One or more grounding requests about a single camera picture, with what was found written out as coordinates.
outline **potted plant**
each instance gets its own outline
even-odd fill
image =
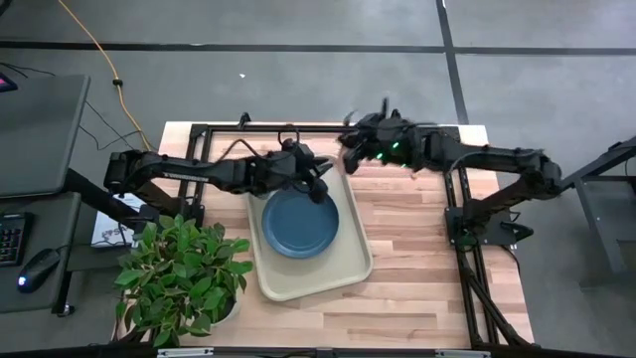
[[[119,258],[115,284],[127,299],[116,315],[129,334],[151,330],[155,347],[178,347],[179,336],[208,336],[238,310],[237,292],[245,290],[252,263],[235,262],[234,254],[247,252],[249,241],[224,239],[220,224],[199,230],[181,215],[162,216],[159,225],[147,223],[138,247]]]

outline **computer mouse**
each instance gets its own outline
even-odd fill
[[[53,249],[44,249],[35,254],[18,275],[18,290],[31,293],[40,288],[42,283],[60,262],[60,253]]]

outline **keyboard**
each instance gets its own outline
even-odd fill
[[[22,264],[32,219],[30,213],[0,216],[0,268]]]

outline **black desk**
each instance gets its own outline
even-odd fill
[[[62,191],[89,84],[87,76],[33,79],[0,94],[0,197]]]
[[[8,213],[28,212],[34,215],[31,234],[26,243],[22,264],[27,263],[43,249],[55,249],[72,242],[80,210],[80,195],[60,194],[53,197],[3,200],[0,211]],[[58,301],[63,285],[65,268],[69,260],[69,250],[62,249],[62,260],[47,281],[33,293],[21,293],[17,289],[18,273],[22,267],[0,268],[0,312],[15,312],[31,309],[51,308]]]

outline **table leg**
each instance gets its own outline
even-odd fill
[[[67,303],[67,297],[69,295],[69,288],[71,287],[72,271],[65,271],[64,277],[62,277],[62,284],[58,292],[58,299],[51,308],[51,313],[56,314],[58,317],[66,317],[76,311],[76,308]]]

